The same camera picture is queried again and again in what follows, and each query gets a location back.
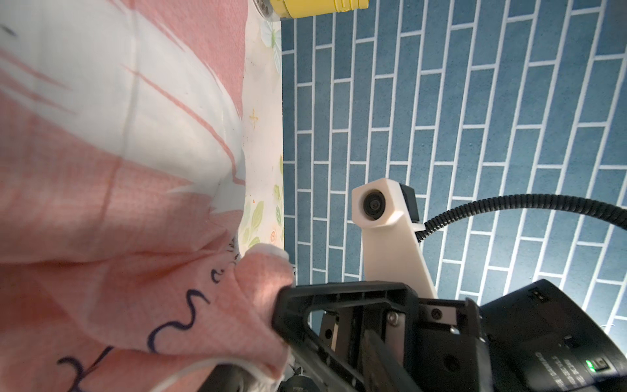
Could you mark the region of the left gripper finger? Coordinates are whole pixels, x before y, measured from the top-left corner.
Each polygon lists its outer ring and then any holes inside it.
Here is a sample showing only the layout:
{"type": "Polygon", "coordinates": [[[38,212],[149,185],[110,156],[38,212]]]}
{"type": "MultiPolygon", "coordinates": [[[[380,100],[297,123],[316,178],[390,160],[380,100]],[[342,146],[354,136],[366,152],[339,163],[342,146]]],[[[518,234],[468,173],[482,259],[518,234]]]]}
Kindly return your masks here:
{"type": "Polygon", "coordinates": [[[244,364],[218,364],[198,392],[274,391],[274,379],[259,368],[244,364]]]}

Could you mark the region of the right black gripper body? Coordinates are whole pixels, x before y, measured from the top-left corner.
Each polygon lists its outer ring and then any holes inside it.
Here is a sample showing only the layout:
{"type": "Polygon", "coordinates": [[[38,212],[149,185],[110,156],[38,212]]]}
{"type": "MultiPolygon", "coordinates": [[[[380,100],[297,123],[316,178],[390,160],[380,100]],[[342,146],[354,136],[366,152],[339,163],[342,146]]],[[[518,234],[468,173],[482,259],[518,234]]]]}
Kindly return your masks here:
{"type": "Polygon", "coordinates": [[[286,287],[272,325],[311,390],[626,388],[625,355],[544,279],[486,305],[387,282],[286,287]]]}

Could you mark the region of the salmon pink feather pillow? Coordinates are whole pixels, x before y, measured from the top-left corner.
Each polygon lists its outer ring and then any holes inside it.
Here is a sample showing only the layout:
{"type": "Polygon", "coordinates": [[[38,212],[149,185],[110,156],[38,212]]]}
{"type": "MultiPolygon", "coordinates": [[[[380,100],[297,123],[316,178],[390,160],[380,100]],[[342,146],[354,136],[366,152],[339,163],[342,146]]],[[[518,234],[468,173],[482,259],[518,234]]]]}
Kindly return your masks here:
{"type": "Polygon", "coordinates": [[[287,253],[238,252],[248,1],[1,4],[1,388],[282,378],[287,253]]]}

